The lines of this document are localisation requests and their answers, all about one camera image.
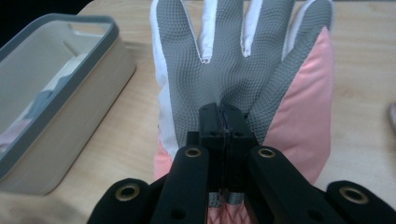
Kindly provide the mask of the pink ski glove printed back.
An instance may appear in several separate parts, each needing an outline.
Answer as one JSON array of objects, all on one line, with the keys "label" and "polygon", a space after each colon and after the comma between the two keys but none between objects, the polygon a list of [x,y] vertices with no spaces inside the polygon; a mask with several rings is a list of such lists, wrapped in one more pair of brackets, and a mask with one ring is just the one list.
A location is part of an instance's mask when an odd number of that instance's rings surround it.
[{"label": "pink ski glove printed back", "polygon": [[389,107],[389,122],[394,132],[396,132],[396,102]]}]

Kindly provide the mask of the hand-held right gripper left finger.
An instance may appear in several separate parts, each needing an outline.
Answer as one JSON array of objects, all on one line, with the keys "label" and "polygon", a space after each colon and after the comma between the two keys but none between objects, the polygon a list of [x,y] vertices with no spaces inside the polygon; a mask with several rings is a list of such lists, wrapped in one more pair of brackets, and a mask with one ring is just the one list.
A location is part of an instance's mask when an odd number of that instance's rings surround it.
[{"label": "hand-held right gripper left finger", "polygon": [[209,192],[219,189],[224,159],[220,107],[199,109],[199,128],[178,150],[150,224],[206,224]]}]

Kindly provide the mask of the pink ski glove grey palm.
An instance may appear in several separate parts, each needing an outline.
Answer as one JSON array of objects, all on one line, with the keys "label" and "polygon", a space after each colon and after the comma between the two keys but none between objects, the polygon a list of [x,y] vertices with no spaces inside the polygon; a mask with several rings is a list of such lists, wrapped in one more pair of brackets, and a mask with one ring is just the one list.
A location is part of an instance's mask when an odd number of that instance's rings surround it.
[{"label": "pink ski glove grey palm", "polygon": [[150,10],[159,93],[154,174],[170,171],[198,110],[230,104],[260,144],[281,150],[315,182],[331,151],[332,0],[205,0],[200,34],[183,0]]}]

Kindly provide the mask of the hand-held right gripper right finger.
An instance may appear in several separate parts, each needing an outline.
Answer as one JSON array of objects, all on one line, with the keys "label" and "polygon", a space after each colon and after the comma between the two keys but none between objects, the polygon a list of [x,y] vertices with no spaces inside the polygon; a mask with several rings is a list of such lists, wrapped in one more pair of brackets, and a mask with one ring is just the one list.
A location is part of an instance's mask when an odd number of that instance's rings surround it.
[{"label": "hand-held right gripper right finger", "polygon": [[261,146],[235,106],[223,107],[227,167],[224,181],[243,192],[250,220],[256,224],[345,224],[345,221],[273,147]]}]

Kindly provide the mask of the grey-rimmed white plastic bin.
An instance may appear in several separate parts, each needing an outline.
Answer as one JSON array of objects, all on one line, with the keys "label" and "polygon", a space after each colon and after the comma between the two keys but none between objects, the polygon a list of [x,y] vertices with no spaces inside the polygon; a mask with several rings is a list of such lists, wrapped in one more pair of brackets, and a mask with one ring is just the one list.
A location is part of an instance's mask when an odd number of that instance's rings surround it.
[{"label": "grey-rimmed white plastic bin", "polygon": [[48,14],[0,48],[0,134],[54,78],[70,75],[0,154],[0,192],[51,192],[135,71],[108,16]]}]

